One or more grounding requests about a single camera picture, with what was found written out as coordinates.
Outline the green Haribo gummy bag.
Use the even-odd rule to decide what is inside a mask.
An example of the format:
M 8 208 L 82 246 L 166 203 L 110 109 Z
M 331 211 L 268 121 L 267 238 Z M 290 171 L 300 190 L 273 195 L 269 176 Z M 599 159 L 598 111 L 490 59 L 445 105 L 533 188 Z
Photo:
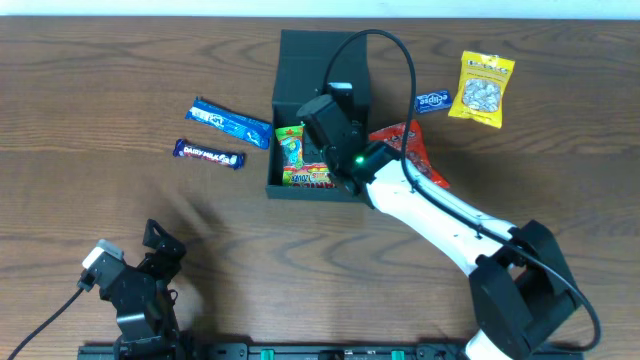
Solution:
M 275 130 L 283 159 L 282 185 L 303 188 L 335 188 L 329 169 L 322 162 L 307 162 L 304 156 L 304 126 L 289 126 Z

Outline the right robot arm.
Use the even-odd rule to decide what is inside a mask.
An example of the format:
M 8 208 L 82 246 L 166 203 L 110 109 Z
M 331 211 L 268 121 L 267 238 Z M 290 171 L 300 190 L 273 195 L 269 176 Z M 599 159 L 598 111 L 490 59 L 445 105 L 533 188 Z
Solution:
M 530 359 L 580 306 L 551 231 L 517 227 L 466 204 L 420 173 L 399 150 L 366 140 L 328 94 L 297 112 L 338 187 L 432 243 L 468 277 L 478 333 L 466 359 Z

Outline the purple Dairy Milk bar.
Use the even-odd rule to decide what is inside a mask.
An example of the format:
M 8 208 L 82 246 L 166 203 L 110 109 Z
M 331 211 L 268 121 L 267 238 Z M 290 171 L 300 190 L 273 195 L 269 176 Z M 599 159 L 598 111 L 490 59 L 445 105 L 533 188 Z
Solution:
M 217 150 L 191 143 L 186 139 L 178 139 L 176 141 L 172 154 L 174 157 L 206 160 L 233 170 L 239 170 L 245 164 L 245 155 L 243 153 Z

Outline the blue Eclipse mint pack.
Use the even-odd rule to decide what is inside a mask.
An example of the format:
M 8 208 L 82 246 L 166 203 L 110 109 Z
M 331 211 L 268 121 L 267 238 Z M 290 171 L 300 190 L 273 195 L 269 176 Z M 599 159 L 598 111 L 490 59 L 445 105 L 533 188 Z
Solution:
M 415 98 L 415 112 L 417 114 L 425 114 L 434 111 L 448 109 L 452 106 L 453 98 L 448 90 L 438 90 Z

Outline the red Halls candy bag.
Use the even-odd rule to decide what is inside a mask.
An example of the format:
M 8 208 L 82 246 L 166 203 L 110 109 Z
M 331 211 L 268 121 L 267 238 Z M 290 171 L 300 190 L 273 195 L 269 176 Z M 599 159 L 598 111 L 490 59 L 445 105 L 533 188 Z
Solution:
M 375 131 L 369 135 L 370 141 L 383 141 L 393 148 L 400 150 L 405 130 L 405 123 L 398 123 Z M 449 182 L 441 176 L 431 165 L 426 146 L 424 144 L 423 133 L 419 123 L 412 120 L 409 126 L 407 140 L 407 158 L 425 177 L 442 188 L 449 188 Z

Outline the light blue snack bar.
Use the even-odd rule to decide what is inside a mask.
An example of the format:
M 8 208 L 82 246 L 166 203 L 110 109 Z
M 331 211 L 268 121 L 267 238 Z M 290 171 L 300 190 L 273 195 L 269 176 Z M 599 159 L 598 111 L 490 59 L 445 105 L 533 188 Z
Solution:
M 211 126 L 263 150 L 270 147 L 273 134 L 270 123 L 233 113 L 198 97 L 194 99 L 185 119 Z

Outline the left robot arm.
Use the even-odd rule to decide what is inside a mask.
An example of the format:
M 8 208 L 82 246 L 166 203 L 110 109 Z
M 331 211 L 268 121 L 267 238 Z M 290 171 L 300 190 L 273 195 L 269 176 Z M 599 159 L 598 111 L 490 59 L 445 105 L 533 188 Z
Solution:
M 149 219 L 143 245 L 150 249 L 133 267 L 124 266 L 100 292 L 116 309 L 121 336 L 113 345 L 117 360 L 179 360 L 187 357 L 174 312 L 177 292 L 169 288 L 181 270 L 185 246 Z

